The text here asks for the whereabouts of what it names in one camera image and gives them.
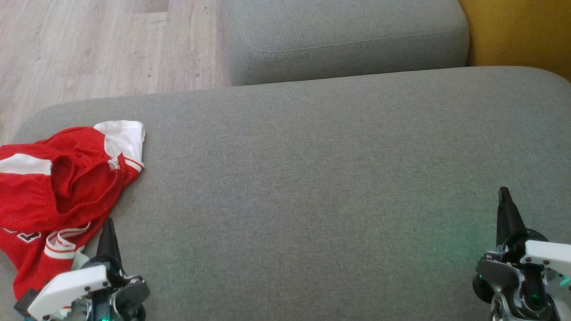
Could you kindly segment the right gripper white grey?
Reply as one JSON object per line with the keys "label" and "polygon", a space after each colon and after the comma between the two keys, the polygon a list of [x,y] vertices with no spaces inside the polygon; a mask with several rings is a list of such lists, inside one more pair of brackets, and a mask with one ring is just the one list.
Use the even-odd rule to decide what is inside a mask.
{"label": "right gripper white grey", "polygon": [[475,272],[473,291],[491,321],[570,319],[570,246],[527,230],[508,187],[498,191],[497,248]]}

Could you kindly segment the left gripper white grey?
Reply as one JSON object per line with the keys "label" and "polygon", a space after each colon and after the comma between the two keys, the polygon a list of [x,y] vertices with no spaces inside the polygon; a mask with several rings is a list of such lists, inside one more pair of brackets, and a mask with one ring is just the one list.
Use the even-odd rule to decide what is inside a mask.
{"label": "left gripper white grey", "polygon": [[141,276],[124,272],[112,218],[102,226],[96,257],[100,259],[55,276],[40,291],[27,290],[14,309],[26,321],[54,321],[64,319],[63,310],[77,303],[84,305],[87,321],[145,321],[150,290]]}

